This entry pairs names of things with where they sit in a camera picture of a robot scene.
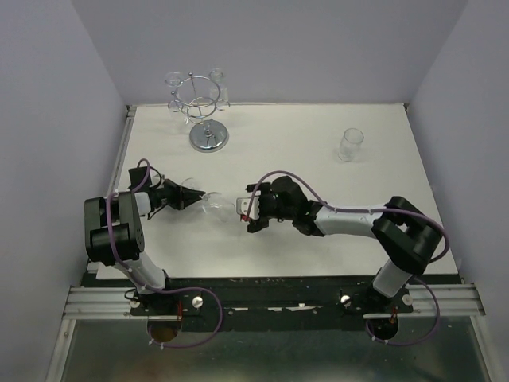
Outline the short textured wine glass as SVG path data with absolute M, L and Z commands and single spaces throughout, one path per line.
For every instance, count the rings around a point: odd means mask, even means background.
M 355 128 L 347 129 L 340 142 L 339 159 L 345 162 L 353 161 L 359 153 L 363 140 L 364 135 L 362 131 Z

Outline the tall stemmed wine glass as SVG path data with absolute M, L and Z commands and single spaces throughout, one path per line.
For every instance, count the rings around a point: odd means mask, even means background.
M 222 193 L 205 192 L 187 210 L 210 224 L 229 224 L 235 220 L 235 206 Z

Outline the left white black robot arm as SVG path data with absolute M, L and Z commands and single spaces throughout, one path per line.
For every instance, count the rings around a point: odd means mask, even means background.
M 181 211 L 201 201 L 205 192 L 160 177 L 153 182 L 152 166 L 129 170 L 130 188 L 84 202 L 85 248 L 88 258 L 121 271 L 139 294 L 149 294 L 150 306 L 159 314 L 170 313 L 176 295 L 169 290 L 169 276 L 145 251 L 142 218 L 150 219 L 165 208 Z

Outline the chrome wine glass rack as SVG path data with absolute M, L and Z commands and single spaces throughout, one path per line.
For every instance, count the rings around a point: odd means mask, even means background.
M 183 76 L 184 82 L 175 96 L 182 106 L 179 112 L 184 116 L 185 123 L 191 126 L 188 136 L 191 147 L 202 153 L 223 149 L 227 145 L 229 132 L 216 119 L 216 114 L 222 110 L 216 106 L 217 100 L 209 96 L 213 84 L 209 74 L 188 72 Z

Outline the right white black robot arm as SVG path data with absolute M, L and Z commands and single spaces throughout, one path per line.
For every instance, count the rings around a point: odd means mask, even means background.
M 288 220 L 303 235 L 347 235 L 375 239 L 388 256 L 366 292 L 367 305 L 382 312 L 394 303 L 397 293 L 414 276 L 422 275 L 440 243 L 449 241 L 444 229 L 404 197 L 392 197 L 374 207 L 333 207 L 319 197 L 309 199 L 305 183 L 291 175 L 272 182 L 259 181 L 246 187 L 248 197 L 239 198 L 235 209 L 247 222 L 247 231 L 267 228 L 271 220 Z

